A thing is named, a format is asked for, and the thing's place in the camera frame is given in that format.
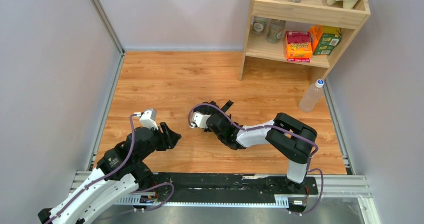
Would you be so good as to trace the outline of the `black folding umbrella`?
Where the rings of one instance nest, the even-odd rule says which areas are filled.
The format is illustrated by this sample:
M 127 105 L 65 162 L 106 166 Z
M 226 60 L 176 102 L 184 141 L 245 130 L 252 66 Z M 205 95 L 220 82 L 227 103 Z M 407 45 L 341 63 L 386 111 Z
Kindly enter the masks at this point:
M 228 116 L 229 118 L 232 117 L 232 115 L 227 115 L 226 111 L 233 105 L 233 101 L 228 100 L 222 107 L 219 107 L 219 105 L 215 101 L 210 102 L 203 102 L 200 106 L 195 108 L 195 112 L 200 112 L 201 114 L 206 115 L 214 115 L 217 114 L 221 118 L 224 118 L 224 116 Z

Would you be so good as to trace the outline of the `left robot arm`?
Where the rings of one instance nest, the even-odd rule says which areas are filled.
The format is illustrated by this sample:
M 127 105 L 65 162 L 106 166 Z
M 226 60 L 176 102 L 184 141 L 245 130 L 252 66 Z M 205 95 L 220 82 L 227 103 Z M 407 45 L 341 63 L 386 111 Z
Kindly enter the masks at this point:
M 143 160 L 155 151 L 173 149 L 181 135 L 166 123 L 133 127 L 126 140 L 108 150 L 87 179 L 62 203 L 38 213 L 41 223 L 92 223 L 122 197 L 152 190 L 152 172 Z

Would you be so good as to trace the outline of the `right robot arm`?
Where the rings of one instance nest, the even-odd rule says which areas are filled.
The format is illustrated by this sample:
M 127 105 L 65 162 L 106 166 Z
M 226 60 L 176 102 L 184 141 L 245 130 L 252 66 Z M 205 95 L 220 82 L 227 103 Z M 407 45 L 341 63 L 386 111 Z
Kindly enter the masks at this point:
M 287 189 L 301 189 L 310 166 L 310 159 L 318 151 L 317 132 L 312 127 L 285 114 L 273 120 L 246 126 L 238 125 L 225 114 L 195 114 L 194 124 L 216 135 L 218 140 L 233 150 L 270 144 L 288 159 L 285 177 Z

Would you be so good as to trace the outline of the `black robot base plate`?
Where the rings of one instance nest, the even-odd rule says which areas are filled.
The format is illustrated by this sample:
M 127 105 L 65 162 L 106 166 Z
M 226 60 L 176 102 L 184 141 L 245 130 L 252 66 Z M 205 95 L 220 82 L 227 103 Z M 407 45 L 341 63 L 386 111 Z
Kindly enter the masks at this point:
M 278 194 L 305 198 L 319 193 L 314 177 L 306 177 L 301 189 L 287 189 L 284 175 L 159 172 L 151 184 L 172 183 L 157 188 L 160 201 L 184 203 L 272 203 Z

